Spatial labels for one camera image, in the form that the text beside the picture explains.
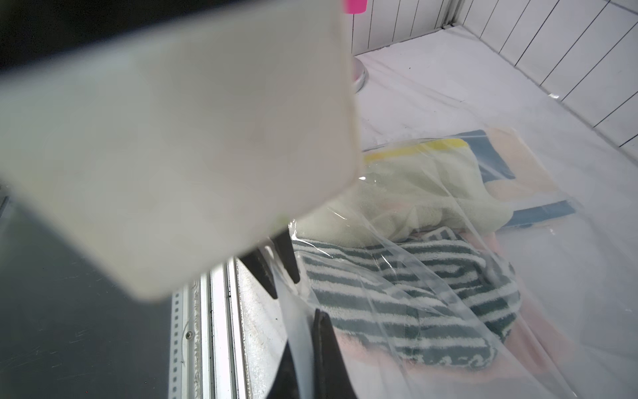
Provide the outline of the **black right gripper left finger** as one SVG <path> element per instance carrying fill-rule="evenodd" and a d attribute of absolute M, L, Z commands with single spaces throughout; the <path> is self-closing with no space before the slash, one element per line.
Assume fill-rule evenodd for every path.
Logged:
<path fill-rule="evenodd" d="M 286 343 L 278 366 L 276 377 L 267 399 L 299 399 L 297 374 L 289 343 Z"/>

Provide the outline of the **blue and beige towel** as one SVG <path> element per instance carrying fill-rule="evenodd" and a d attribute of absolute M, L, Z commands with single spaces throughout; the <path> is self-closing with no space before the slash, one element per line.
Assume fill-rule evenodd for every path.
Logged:
<path fill-rule="evenodd" d="M 455 137 L 466 141 L 475 154 L 488 193 L 512 208 L 506 229 L 549 224 L 576 213 L 568 196 L 515 131 L 488 129 Z"/>

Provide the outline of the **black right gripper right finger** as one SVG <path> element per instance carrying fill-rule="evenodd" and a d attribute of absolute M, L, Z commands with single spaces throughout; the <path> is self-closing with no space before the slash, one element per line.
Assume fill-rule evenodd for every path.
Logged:
<path fill-rule="evenodd" d="M 312 324 L 314 397 L 357 399 L 328 313 L 317 309 Z"/>

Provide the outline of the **clear plastic vacuum bag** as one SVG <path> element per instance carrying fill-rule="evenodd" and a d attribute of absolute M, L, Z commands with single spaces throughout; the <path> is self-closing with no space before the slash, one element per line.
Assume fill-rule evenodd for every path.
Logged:
<path fill-rule="evenodd" d="M 291 226 L 357 397 L 636 397 L 636 179 L 505 129 L 363 158 Z"/>

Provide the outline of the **green white striped towel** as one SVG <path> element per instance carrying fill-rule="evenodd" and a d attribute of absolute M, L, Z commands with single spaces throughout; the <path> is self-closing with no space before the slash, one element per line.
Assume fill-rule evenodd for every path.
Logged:
<path fill-rule="evenodd" d="M 293 246 L 337 332 L 403 362 L 485 369 L 522 306 L 512 265 L 447 227 L 390 246 Z"/>

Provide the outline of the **pink towel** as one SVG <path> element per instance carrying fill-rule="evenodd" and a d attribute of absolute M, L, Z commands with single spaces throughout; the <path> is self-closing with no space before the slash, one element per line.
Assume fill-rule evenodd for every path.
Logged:
<path fill-rule="evenodd" d="M 473 247 L 503 258 L 497 251 L 488 249 L 485 245 L 473 245 Z M 553 372 L 560 362 L 570 356 L 572 351 L 571 343 L 534 306 L 532 299 L 528 296 L 516 274 L 515 279 L 521 294 L 522 306 L 512 332 L 506 341 L 498 347 L 498 355 L 495 360 L 485 369 L 472 371 L 452 367 L 412 364 L 403 362 L 397 356 L 382 350 L 365 348 L 354 339 L 339 332 L 337 332 L 337 337 L 349 354 L 382 362 L 397 362 L 408 370 L 419 374 L 438 373 L 445 377 L 471 382 L 483 382 L 499 377 L 520 377 L 525 373 L 543 375 Z"/>

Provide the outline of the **pale yellow towel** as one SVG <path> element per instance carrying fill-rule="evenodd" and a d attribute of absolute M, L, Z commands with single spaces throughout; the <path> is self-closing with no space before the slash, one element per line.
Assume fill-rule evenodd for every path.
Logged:
<path fill-rule="evenodd" d="M 478 160 L 460 138 L 365 153 L 363 176 L 295 223 L 295 236 L 349 248 L 398 242 L 440 227 L 491 234 L 513 217 L 488 193 Z"/>

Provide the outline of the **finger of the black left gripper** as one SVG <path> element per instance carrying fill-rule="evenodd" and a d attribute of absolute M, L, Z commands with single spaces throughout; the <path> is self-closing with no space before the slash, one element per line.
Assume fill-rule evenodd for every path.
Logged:
<path fill-rule="evenodd" d="M 244 264 L 252 276 L 257 279 L 259 284 L 270 295 L 270 297 L 272 299 L 277 299 L 277 290 L 272 270 L 270 269 L 270 266 L 264 258 L 261 250 L 254 249 L 253 251 L 240 256 L 239 260 Z"/>
<path fill-rule="evenodd" d="M 284 269 L 292 279 L 292 282 L 298 284 L 301 278 L 289 228 L 285 228 L 281 233 L 272 237 L 271 241 L 274 244 L 275 252 L 281 260 Z"/>

